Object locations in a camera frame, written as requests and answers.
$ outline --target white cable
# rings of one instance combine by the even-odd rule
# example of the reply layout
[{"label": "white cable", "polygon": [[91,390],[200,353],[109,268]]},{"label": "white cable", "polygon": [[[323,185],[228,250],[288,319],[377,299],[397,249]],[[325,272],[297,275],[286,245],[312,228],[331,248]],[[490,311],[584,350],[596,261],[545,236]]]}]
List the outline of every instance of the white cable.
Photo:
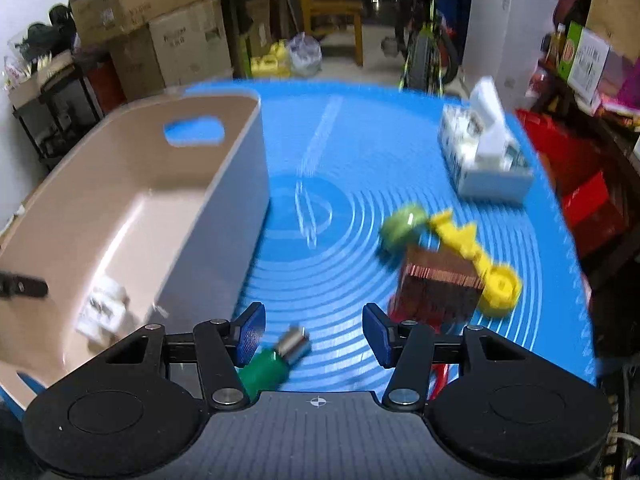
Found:
[{"label": "white cable", "polygon": [[633,435],[629,435],[628,433],[619,433],[617,431],[612,431],[611,433],[609,433],[609,436],[613,438],[621,438],[622,440],[626,440],[640,447],[640,438]]}]

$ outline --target bottle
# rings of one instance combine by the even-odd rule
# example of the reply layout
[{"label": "bottle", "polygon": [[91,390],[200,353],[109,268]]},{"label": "bottle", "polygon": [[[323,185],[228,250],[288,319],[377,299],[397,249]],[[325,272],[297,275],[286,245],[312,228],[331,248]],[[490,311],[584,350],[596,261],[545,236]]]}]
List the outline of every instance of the bottle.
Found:
[{"label": "bottle", "polygon": [[551,36],[551,42],[549,43],[549,50],[546,53],[546,63],[554,68],[560,63],[560,57],[564,50],[564,44],[566,42],[566,36],[564,34],[565,27],[563,23],[558,23],[558,30]]},{"label": "bottle", "polygon": [[254,401],[261,390],[277,390],[310,349],[311,342],[305,329],[290,327],[273,348],[264,349],[238,372],[249,398]]}]

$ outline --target small white package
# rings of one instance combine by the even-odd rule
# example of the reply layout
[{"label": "small white package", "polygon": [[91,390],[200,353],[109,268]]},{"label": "small white package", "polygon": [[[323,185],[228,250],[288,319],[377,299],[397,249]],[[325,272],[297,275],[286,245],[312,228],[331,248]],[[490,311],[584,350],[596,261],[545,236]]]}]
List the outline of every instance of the small white package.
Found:
[{"label": "small white package", "polygon": [[123,286],[108,276],[101,276],[82,308],[76,330],[107,348],[113,336],[122,339],[136,329],[138,320],[127,311],[128,300]]},{"label": "small white package", "polygon": [[438,140],[461,198],[522,204],[533,171],[505,122],[492,78],[478,82],[469,107],[445,105]]}]

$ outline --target white refrigerator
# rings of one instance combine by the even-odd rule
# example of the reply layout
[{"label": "white refrigerator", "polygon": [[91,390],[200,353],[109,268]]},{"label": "white refrigerator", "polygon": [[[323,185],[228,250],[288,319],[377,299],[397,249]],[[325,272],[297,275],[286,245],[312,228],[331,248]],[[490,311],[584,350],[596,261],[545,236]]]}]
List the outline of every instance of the white refrigerator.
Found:
[{"label": "white refrigerator", "polygon": [[465,55],[465,87],[492,76],[506,111],[526,105],[542,41],[554,31],[558,0],[471,0]]}]

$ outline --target plastic bag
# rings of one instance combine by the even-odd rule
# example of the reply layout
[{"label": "plastic bag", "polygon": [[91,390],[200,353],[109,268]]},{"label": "plastic bag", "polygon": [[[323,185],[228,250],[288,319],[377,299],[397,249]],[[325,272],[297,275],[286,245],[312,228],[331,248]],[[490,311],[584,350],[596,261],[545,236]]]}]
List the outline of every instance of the plastic bag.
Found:
[{"label": "plastic bag", "polygon": [[287,44],[291,62],[291,71],[302,77],[309,77],[318,72],[322,65],[320,43],[306,36],[304,32],[296,35]]},{"label": "plastic bag", "polygon": [[14,57],[4,56],[4,69],[0,72],[2,88],[5,91],[9,91],[27,80],[31,75],[29,68],[29,66],[21,64]]}]

